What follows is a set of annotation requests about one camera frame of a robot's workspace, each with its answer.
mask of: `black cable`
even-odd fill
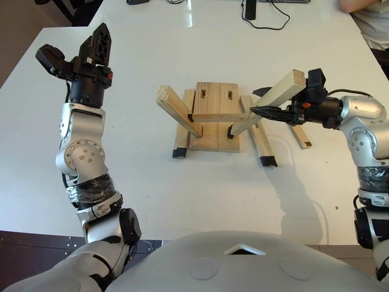
[[[62,174],[63,186],[65,187],[65,189],[67,189],[69,186],[67,185],[66,176],[63,173],[61,173],[61,174]]]
[[[369,93],[365,93],[363,91],[358,91],[358,90],[350,90],[350,89],[336,89],[336,90],[332,90],[331,92],[328,93],[328,96],[330,96],[331,94],[337,93],[337,92],[355,93],[355,94],[361,94],[363,96],[373,97]]]
[[[354,197],[354,199],[353,199],[353,205],[354,205],[355,210],[358,209],[357,200],[358,200],[358,195],[356,195],[356,196]]]
[[[67,92],[66,92],[65,103],[67,103],[69,101],[69,96],[71,94],[71,85],[69,84],[69,82],[67,80],[66,80],[66,89],[67,89]]]
[[[281,14],[287,16],[287,20],[285,21],[285,23],[279,27],[279,28],[276,28],[276,27],[267,27],[267,26],[255,26],[251,21],[249,21],[248,19],[246,19],[245,17],[243,17],[243,12],[244,12],[244,0],[242,0],[242,4],[241,4],[241,7],[242,7],[242,19],[249,23],[252,27],[254,27],[255,29],[270,29],[270,30],[281,30],[285,27],[285,25],[289,22],[289,20],[291,20],[291,17],[286,14],[285,12],[282,12],[275,4],[274,4],[274,0],[271,0],[272,1],[272,5],[274,6],[274,8],[276,8]]]
[[[69,96],[71,94],[71,85],[69,84],[69,82],[66,80],[66,89],[67,89],[67,92],[66,92],[66,98],[65,98],[65,103],[67,103],[69,101]],[[69,186],[67,184],[67,181],[66,181],[66,176],[62,174],[62,183],[63,183],[63,186],[65,187],[65,189],[67,189]]]
[[[166,0],[169,4],[181,4],[184,3],[186,0]]]

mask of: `person's arm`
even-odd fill
[[[365,9],[371,4],[380,2],[380,0],[338,0],[338,2],[341,11],[352,13]]]

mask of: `laptop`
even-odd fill
[[[310,3],[311,0],[273,0],[274,3]],[[260,2],[272,2],[272,0],[260,0]]]

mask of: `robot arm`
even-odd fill
[[[355,227],[358,243],[373,249],[377,278],[389,284],[389,120],[384,106],[364,92],[362,96],[330,97],[324,88],[321,69],[308,72],[307,88],[292,98],[287,110],[272,106],[251,110],[271,120],[291,125],[321,123],[324,128],[340,130],[357,167],[360,187],[355,205]],[[261,95],[268,89],[259,89]]]
[[[56,157],[69,200],[77,208],[86,245],[52,269],[18,282],[5,291],[104,291],[122,272],[141,236],[135,212],[122,208],[105,166],[102,147],[104,90],[111,86],[108,67],[111,38],[100,25],[80,47],[79,56],[64,60],[45,45],[36,57],[46,71],[72,82],[63,105],[61,145]]]

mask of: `person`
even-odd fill
[[[341,11],[351,13],[371,49],[389,48],[389,0],[338,0]]]

